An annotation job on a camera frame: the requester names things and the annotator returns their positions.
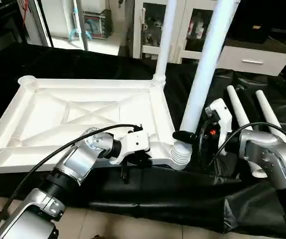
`white cylindrical pipe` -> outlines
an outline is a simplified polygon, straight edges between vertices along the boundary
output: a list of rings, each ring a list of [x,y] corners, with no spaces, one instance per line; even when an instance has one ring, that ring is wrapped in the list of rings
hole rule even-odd
[[[228,86],[227,92],[228,92],[229,98],[231,100],[238,125],[243,126],[243,125],[248,124],[249,119],[246,115],[246,112],[243,108],[241,101],[238,98],[238,95],[237,95],[234,87]],[[253,127],[249,126],[246,129],[253,130]],[[259,165],[255,164],[253,162],[248,162],[248,164],[249,164],[249,167],[251,169],[251,173],[254,177],[256,177],[256,178],[266,178],[267,177],[267,174],[263,171],[263,169]]]
[[[166,5],[165,17],[161,35],[161,43],[159,46],[159,55],[156,64],[156,71],[152,79],[152,83],[156,86],[165,85],[165,79],[166,79],[165,71],[171,46],[176,4],[177,0],[168,0]]]
[[[237,123],[239,126],[243,126],[249,123],[248,117],[244,111],[244,108],[242,106],[241,101],[238,98],[238,95],[234,89],[233,86],[228,86],[227,87],[227,92],[229,95],[229,98],[231,100],[235,115],[236,115],[236,119],[237,119]],[[248,126],[246,129],[248,130],[253,130],[253,127]]]
[[[259,105],[262,108],[264,117],[268,123],[272,123],[281,128],[281,124],[279,123],[271,105],[269,104],[264,92],[262,90],[256,91],[256,96],[259,102]],[[286,143],[286,135],[281,133],[275,128],[269,127],[269,130],[272,134],[279,136]]]
[[[197,129],[218,58],[231,24],[234,7],[234,0],[217,1],[180,130],[195,132]],[[175,142],[171,151],[171,158],[175,163],[186,166],[190,161],[191,155],[192,147],[190,144],[181,141]]]

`black cloth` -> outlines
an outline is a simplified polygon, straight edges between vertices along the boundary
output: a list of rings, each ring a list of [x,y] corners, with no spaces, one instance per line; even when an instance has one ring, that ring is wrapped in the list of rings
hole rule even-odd
[[[155,61],[14,44],[0,52],[0,117],[19,87],[16,81],[24,75],[146,80],[152,78],[154,71]],[[195,65],[167,66],[164,93],[176,129],[183,117],[195,71]],[[258,111],[251,111],[245,107],[246,111],[249,108],[247,114],[252,122],[264,121],[254,97],[256,90],[264,90],[286,130],[284,78],[218,69],[207,103],[222,97],[229,105],[226,93],[229,84],[241,85],[248,96],[248,105],[257,108]],[[253,178],[247,163],[233,154],[221,158],[223,164],[215,163],[212,168],[204,169],[201,164],[210,153],[198,158],[194,150],[191,162],[183,171],[131,167],[127,184],[120,178],[120,168],[94,169],[70,206],[204,227],[220,233],[236,231],[286,238],[283,210],[269,182]],[[18,198],[23,199],[47,174],[34,173]],[[24,176],[24,173],[0,174],[0,196],[9,196]]]

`glass cabinet door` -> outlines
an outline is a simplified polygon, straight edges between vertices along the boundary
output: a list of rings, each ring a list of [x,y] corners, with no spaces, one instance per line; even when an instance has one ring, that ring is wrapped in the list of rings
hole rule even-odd
[[[142,44],[143,46],[159,47],[166,5],[145,2],[143,7],[145,8],[145,21],[142,30]]]
[[[185,50],[201,52],[213,11],[193,9],[186,35]]]
[[[234,1],[235,13],[239,0]],[[187,0],[176,46],[176,63],[182,59],[200,59],[216,3],[216,0]]]
[[[175,55],[175,46],[184,13],[185,0],[178,0],[171,37],[169,62]],[[167,0],[136,0],[134,19],[134,58],[157,59],[164,24]]]

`silver robotic arm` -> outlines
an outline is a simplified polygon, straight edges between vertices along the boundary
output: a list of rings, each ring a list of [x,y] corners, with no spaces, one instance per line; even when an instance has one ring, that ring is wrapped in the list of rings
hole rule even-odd
[[[91,128],[84,134],[98,130]],[[130,132],[120,141],[102,132],[70,147],[39,188],[33,189],[0,228],[0,239],[55,239],[54,221],[65,212],[73,191],[81,186],[95,163],[121,163],[125,156],[149,150],[148,134]]]
[[[278,136],[244,130],[239,137],[239,157],[261,166],[277,191],[286,222],[286,143]]]

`tiled floor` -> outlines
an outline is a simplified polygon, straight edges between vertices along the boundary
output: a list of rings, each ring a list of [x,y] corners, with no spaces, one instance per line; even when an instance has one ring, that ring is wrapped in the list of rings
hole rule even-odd
[[[5,198],[0,198],[0,209],[4,203]],[[10,212],[19,203],[14,201]],[[221,235],[201,228],[75,208],[66,210],[57,228],[60,239],[91,239],[95,235],[107,239],[267,239],[236,233]]]

